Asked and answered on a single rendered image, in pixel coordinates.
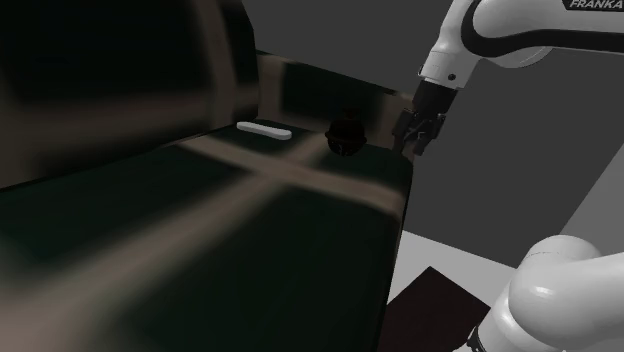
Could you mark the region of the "dark brown sofa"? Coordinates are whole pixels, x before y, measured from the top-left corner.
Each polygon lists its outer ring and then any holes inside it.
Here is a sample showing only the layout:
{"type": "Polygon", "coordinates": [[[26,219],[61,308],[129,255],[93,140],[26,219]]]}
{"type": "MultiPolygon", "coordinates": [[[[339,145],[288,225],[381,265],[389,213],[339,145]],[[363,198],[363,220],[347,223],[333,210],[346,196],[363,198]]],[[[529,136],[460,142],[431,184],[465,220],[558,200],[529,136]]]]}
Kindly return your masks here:
{"type": "Polygon", "coordinates": [[[242,0],[0,0],[0,352],[376,352],[409,102],[258,51],[242,0]]]}

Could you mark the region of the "black round figure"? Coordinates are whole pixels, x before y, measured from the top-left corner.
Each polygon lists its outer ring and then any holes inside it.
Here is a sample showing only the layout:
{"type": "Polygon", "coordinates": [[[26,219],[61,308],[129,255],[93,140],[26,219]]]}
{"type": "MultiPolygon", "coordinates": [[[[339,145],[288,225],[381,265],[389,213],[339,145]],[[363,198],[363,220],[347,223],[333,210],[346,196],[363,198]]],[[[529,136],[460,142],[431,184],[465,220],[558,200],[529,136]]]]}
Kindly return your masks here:
{"type": "Polygon", "coordinates": [[[325,133],[328,146],[335,154],[346,157],[356,154],[367,143],[365,129],[357,109],[345,109],[344,116],[334,120],[325,133]]]}

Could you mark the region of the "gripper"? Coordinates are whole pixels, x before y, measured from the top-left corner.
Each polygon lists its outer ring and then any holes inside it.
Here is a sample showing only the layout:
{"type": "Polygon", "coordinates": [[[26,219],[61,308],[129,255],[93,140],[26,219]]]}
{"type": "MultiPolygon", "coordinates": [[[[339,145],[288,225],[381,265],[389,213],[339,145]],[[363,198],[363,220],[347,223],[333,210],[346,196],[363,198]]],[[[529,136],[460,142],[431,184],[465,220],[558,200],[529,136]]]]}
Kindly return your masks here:
{"type": "Polygon", "coordinates": [[[414,112],[403,109],[392,129],[394,137],[392,150],[403,151],[411,124],[412,127],[418,126],[413,153],[422,156],[429,143],[439,136],[446,114],[457,93],[457,89],[422,80],[412,99],[414,112]]]}

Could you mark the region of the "white remote control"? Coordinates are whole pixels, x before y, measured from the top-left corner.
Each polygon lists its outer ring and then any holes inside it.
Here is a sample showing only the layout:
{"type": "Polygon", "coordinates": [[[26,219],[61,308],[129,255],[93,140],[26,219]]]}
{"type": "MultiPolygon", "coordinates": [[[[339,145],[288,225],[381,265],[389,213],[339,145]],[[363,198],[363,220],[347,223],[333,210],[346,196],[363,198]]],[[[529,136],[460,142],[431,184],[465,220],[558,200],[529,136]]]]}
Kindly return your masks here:
{"type": "Polygon", "coordinates": [[[240,131],[262,135],[276,140],[289,140],[293,136],[290,130],[265,126],[254,122],[238,122],[236,128],[240,131]]]}

